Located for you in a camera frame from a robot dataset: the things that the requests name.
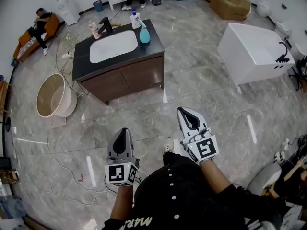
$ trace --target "orange sofa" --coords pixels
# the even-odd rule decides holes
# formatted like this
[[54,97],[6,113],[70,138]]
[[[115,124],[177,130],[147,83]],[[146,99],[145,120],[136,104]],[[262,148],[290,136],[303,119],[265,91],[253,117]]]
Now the orange sofa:
[[[50,20],[45,25],[45,30],[47,32],[44,41],[47,41],[50,37],[54,36],[59,25],[59,20],[55,14],[52,14]],[[13,54],[14,59],[23,62],[26,57],[40,44],[37,42],[36,38],[31,38],[28,30],[19,38],[18,45]]]

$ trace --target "blue soap bottle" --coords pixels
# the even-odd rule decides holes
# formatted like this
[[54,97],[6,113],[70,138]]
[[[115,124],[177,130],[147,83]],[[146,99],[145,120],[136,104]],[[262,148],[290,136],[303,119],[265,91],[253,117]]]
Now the blue soap bottle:
[[141,23],[141,31],[140,31],[140,41],[144,44],[148,43],[150,41],[150,35],[148,30],[146,29],[146,25],[143,21],[140,20]]

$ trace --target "white bathtub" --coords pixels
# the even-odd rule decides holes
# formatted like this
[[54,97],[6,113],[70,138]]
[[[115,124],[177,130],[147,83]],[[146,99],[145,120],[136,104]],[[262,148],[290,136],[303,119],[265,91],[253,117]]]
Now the white bathtub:
[[284,74],[295,61],[288,51],[288,62],[276,62],[286,48],[276,32],[264,28],[229,23],[218,52],[235,84],[269,79]]

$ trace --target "gray tile floor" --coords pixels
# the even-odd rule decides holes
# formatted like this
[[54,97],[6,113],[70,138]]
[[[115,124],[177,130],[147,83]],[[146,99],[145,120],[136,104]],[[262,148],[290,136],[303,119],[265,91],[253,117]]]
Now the gray tile floor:
[[[89,20],[112,18],[118,9],[86,13],[70,30],[84,40],[90,35]],[[142,19],[152,20],[165,47],[167,102],[163,102],[160,88],[113,100],[109,106],[89,94],[79,97],[66,123],[59,117],[41,118],[36,111],[36,95],[44,79],[57,72],[56,51],[66,27],[49,42],[46,57],[38,49],[16,70],[10,100],[13,128],[6,134],[7,153],[20,174],[14,189],[28,214],[53,229],[82,230],[93,219],[102,227],[108,219],[115,197],[108,191],[97,196],[95,191],[106,189],[106,146],[122,127],[132,133],[135,155],[141,159],[141,175],[149,175],[162,166],[164,139],[172,136],[181,141],[177,107],[191,107],[204,115],[217,136],[220,154],[215,162],[232,182],[243,186],[272,162],[286,138],[292,140],[307,132],[306,95],[295,92],[287,75],[240,85],[240,89],[232,83],[217,52],[229,21],[215,15],[207,2],[162,0],[161,6],[148,5],[140,13]],[[130,12],[119,13],[112,22],[130,23]],[[243,23],[273,28],[254,11]],[[72,60],[65,69],[72,70]],[[81,92],[76,84],[74,88]],[[250,133],[248,115],[257,143]],[[294,149],[292,146],[287,155]],[[92,160],[96,187],[90,180],[87,156]],[[83,176],[83,182],[77,184],[71,172],[53,157],[70,168],[76,180]],[[89,205],[95,196],[92,206],[67,198]]]

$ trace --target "black faucet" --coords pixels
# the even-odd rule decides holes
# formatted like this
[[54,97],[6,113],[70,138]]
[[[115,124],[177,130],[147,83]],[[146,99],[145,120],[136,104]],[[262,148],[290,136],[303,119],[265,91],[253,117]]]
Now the black faucet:
[[282,54],[277,60],[277,63],[284,63],[284,62],[288,62],[290,59],[289,58],[285,58],[286,55],[288,54],[288,48],[286,46],[286,44],[284,42],[279,42],[279,44],[283,44],[286,47],[286,53]]
[[110,21],[107,17],[103,18],[101,22],[99,22],[99,24],[103,24],[102,27],[99,28],[98,33],[101,34],[105,29],[107,31],[107,33],[109,33],[109,35],[111,35],[113,33],[113,28],[110,24]]

